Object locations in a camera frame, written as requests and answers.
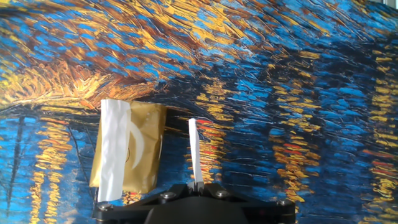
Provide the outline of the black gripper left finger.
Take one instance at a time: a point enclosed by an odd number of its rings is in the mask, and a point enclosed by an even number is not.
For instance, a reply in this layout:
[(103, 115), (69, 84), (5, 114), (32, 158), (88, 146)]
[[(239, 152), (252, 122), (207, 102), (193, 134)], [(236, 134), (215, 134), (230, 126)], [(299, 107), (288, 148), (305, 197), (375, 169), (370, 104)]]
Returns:
[(94, 219), (100, 223), (144, 223), (150, 211), (161, 205), (192, 196), (195, 184), (175, 184), (168, 190), (151, 195), (136, 203), (125, 206), (115, 206), (110, 203), (98, 205)]

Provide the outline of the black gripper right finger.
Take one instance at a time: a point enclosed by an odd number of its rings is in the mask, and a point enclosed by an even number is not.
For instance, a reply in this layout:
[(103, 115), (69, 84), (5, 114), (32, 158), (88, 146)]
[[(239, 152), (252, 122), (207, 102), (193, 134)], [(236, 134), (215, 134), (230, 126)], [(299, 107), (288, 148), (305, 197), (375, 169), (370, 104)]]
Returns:
[(295, 223), (295, 202), (287, 198), (266, 202), (227, 190), (220, 184), (204, 182), (195, 183), (195, 193), (232, 205), (243, 213), (248, 223)]

